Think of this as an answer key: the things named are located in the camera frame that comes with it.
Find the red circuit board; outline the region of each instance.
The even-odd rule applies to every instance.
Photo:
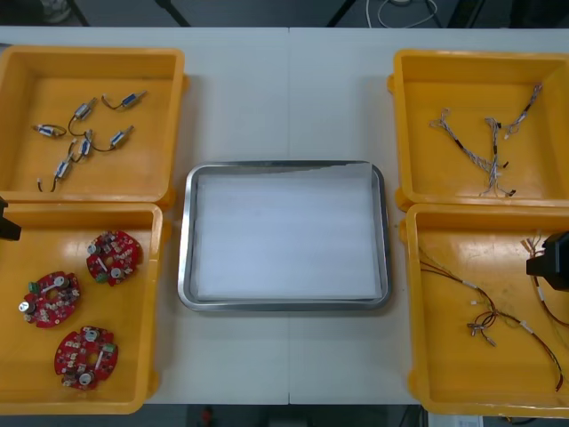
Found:
[[[139,242],[124,231],[105,231],[87,247],[87,268],[97,283],[125,281],[142,261]]]
[[[63,322],[75,311],[81,296],[79,281],[73,273],[55,271],[28,285],[20,311],[28,323],[37,327],[53,327]]]
[[[61,383],[79,390],[92,390],[113,373],[118,361],[114,335],[94,326],[84,326],[64,338],[55,353],[53,366]]]

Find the paper sheet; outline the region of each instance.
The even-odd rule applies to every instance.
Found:
[[[202,175],[196,209],[200,300],[381,296],[368,164]]]

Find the yellow tray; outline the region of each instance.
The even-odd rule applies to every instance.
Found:
[[[156,281],[162,212],[150,204],[21,204],[5,216],[22,227],[18,242],[0,240],[0,414],[129,414],[156,390],[153,375]],[[138,271],[123,284],[98,284],[86,267],[86,247],[105,230],[124,230],[142,246]],[[18,304],[28,282],[56,270],[76,273],[76,312],[50,329],[24,321]],[[81,326],[115,334],[120,354],[94,391],[64,387],[53,369],[61,340]]]
[[[569,206],[569,75],[561,54],[414,51],[398,52],[388,80],[397,119],[399,180],[396,200],[414,203]],[[480,197],[488,173],[472,164],[441,128],[429,127],[441,110],[461,142],[492,159],[485,117],[512,123],[534,85],[543,83],[519,132],[503,140],[499,155],[509,165],[499,178],[514,197]]]
[[[472,337],[467,323],[487,310],[476,291],[421,271],[419,247],[463,280],[482,287],[498,310],[525,320],[569,373],[569,330],[553,324],[525,274],[523,238],[569,230],[569,209],[415,205],[400,237],[407,246],[413,371],[409,388],[438,414],[569,417],[569,382],[522,328],[501,319],[488,330],[496,347]],[[551,310],[569,320],[569,293],[542,289]]]
[[[172,161],[176,147],[184,55],[175,49],[12,46],[0,59],[0,195],[9,202],[152,202],[172,204]],[[126,111],[105,107],[129,93],[148,91]],[[95,131],[94,144],[107,148],[119,130],[134,125],[130,139],[108,153],[92,150],[73,165],[53,193],[40,193],[37,179],[52,186],[72,137],[47,138],[30,126],[66,127],[75,110],[99,99],[73,131]]]

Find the metal tray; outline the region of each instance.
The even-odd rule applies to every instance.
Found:
[[[320,311],[372,310],[384,305],[391,295],[388,217],[385,205],[383,176],[372,165],[373,212],[378,255],[381,298],[359,300],[223,300],[199,301],[190,288],[194,231],[196,224],[196,196],[198,178],[204,174],[254,174],[306,171],[336,165],[367,164],[362,161],[251,161],[210,163],[196,166],[188,175],[180,239],[178,294],[192,310],[249,310],[249,311]]]

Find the table surface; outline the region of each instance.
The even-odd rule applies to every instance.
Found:
[[[412,365],[397,145],[386,78],[399,49],[566,52],[569,30],[9,28],[0,42],[176,47],[183,98],[178,204],[158,289],[152,403],[403,404]],[[177,295],[183,184],[197,163],[349,159],[385,177],[392,301],[365,313],[199,313]]]

